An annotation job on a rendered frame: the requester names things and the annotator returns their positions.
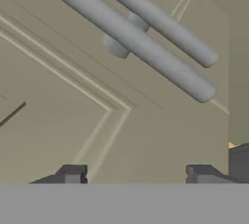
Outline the beige panelled cabinet door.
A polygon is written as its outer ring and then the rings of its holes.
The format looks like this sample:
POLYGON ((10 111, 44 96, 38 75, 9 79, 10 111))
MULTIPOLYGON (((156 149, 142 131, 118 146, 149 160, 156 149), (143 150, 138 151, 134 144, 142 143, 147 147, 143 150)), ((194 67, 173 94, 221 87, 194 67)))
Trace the beige panelled cabinet door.
POLYGON ((188 164, 228 169, 228 116, 200 104, 56 0, 68 42, 14 0, 0 0, 0 181, 86 164, 92 183, 178 183, 188 164))
MULTIPOLYGON (((65 43, 79 48, 90 57, 112 70, 120 79, 131 84, 139 93, 164 105, 166 99, 179 97, 183 102, 191 100, 171 83, 167 82, 138 58, 130 56, 120 61, 103 47, 103 32, 58 0, 9 0, 8 6, 0 3, 0 9, 48 39, 51 33, 65 43)), ((224 113, 229 112, 229 56, 230 24, 225 14, 207 0, 152 0, 197 38, 219 54, 218 62, 204 68, 184 54, 178 47, 151 28, 148 35, 169 52, 197 70, 215 85, 217 92, 212 104, 224 113)))

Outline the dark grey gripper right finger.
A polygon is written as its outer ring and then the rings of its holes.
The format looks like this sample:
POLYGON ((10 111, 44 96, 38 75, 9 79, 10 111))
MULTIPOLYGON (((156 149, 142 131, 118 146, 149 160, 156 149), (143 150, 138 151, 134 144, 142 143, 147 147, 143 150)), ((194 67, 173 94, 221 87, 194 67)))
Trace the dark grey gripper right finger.
POLYGON ((186 165, 187 183, 238 183, 237 178, 225 175, 211 165, 186 165))

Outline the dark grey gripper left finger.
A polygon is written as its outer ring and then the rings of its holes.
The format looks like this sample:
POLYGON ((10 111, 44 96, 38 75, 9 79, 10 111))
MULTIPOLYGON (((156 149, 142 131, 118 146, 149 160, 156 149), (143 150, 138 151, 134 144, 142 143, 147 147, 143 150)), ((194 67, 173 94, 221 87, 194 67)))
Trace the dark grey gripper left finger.
POLYGON ((87 165, 63 165, 56 173, 32 181, 34 183, 63 184, 76 183, 87 184, 87 165))

